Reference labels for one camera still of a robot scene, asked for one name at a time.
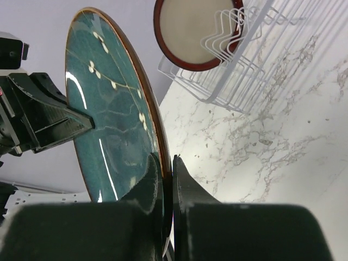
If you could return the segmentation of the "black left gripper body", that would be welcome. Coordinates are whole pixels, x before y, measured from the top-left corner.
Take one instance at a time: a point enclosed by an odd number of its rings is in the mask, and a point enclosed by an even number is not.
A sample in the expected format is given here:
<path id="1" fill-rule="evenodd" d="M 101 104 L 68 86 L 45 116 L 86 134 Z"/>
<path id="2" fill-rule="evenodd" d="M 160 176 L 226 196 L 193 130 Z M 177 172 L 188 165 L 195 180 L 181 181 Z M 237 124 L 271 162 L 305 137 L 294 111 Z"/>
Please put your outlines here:
<path id="1" fill-rule="evenodd" d="M 23 111 L 15 94 L 11 73 L 24 73 L 28 45 L 7 32 L 1 32 L 1 155 L 19 157 L 26 151 L 30 137 L 23 123 Z"/>

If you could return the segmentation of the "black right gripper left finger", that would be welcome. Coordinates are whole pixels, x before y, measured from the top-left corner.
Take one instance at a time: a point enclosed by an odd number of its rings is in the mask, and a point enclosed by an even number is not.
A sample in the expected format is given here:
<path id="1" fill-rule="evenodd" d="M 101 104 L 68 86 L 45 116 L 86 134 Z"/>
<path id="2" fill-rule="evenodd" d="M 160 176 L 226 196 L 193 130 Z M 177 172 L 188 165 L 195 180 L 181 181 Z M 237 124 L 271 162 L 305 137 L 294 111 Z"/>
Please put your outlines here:
<path id="1" fill-rule="evenodd" d="M 31 204 L 1 225 L 1 260 L 161 260 L 160 166 L 116 202 Z"/>

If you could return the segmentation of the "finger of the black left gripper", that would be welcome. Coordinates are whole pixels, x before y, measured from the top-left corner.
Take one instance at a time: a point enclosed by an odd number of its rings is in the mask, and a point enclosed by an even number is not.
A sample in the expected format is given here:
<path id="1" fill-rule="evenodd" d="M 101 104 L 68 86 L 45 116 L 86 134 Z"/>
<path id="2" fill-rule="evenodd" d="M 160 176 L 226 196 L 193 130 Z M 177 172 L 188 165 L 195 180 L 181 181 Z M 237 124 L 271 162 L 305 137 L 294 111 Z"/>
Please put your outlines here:
<path id="1" fill-rule="evenodd" d="M 73 140 L 95 127 L 91 116 L 71 108 L 48 74 L 11 73 L 29 134 L 26 151 L 39 153 Z"/>

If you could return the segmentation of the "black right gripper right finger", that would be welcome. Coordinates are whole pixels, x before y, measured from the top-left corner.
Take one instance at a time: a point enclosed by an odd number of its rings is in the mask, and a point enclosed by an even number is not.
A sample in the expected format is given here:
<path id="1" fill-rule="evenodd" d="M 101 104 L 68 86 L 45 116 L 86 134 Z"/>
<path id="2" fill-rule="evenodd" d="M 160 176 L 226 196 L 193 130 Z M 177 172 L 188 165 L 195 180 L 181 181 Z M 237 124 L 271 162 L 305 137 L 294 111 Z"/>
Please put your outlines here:
<path id="1" fill-rule="evenodd" d="M 294 204 L 222 203 L 173 159 L 176 260 L 332 260 L 315 216 Z"/>

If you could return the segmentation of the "dark teal patterned plate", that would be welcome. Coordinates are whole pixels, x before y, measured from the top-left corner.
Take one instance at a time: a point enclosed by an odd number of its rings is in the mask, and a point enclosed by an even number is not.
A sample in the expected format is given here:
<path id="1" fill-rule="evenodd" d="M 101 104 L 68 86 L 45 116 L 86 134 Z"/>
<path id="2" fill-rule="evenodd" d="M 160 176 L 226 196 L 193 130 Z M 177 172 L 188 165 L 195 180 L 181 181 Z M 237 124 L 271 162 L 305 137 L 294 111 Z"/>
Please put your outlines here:
<path id="1" fill-rule="evenodd" d="M 148 156 L 155 157 L 166 250 L 172 224 L 172 170 L 158 103 L 128 38 L 97 8 L 81 9 L 71 22 L 65 84 L 69 106 L 91 116 L 95 124 L 74 140 L 93 202 L 124 198 L 144 178 Z"/>

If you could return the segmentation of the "red rimmed beige plate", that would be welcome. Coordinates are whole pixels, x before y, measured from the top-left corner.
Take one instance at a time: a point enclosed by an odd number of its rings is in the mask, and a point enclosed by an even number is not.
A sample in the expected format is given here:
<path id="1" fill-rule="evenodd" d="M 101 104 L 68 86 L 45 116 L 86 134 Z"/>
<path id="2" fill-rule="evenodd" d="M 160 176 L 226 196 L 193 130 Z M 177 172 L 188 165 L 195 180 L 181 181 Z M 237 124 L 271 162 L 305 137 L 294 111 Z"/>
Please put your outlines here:
<path id="1" fill-rule="evenodd" d="M 174 65 L 213 69 L 234 53 L 244 29 L 243 1 L 156 1 L 157 43 Z"/>

